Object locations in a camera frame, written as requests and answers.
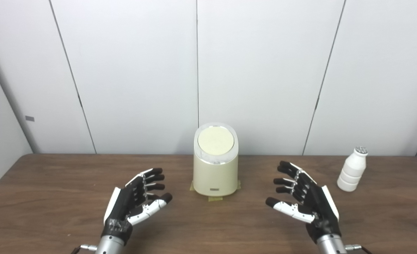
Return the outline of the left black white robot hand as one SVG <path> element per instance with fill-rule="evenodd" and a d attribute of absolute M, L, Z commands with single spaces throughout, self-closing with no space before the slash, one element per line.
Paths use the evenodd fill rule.
<path fill-rule="evenodd" d="M 104 215 L 101 236 L 119 238 L 125 246 L 131 237 L 134 225 L 145 221 L 173 198 L 170 193 L 161 196 L 152 190 L 164 190 L 162 168 L 151 168 L 138 173 L 123 188 L 116 187 Z"/>

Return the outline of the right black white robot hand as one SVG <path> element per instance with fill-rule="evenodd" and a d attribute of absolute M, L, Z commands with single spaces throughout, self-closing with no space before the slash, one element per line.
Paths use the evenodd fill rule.
<path fill-rule="evenodd" d="M 273 183 L 278 185 L 276 193 L 289 194 L 296 202 L 268 197 L 266 204 L 278 212 L 304 222 L 310 238 L 315 243 L 325 235 L 341 237 L 339 212 L 328 187 L 319 186 L 305 170 L 291 162 L 280 161 L 277 170 L 288 177 L 273 180 Z"/>

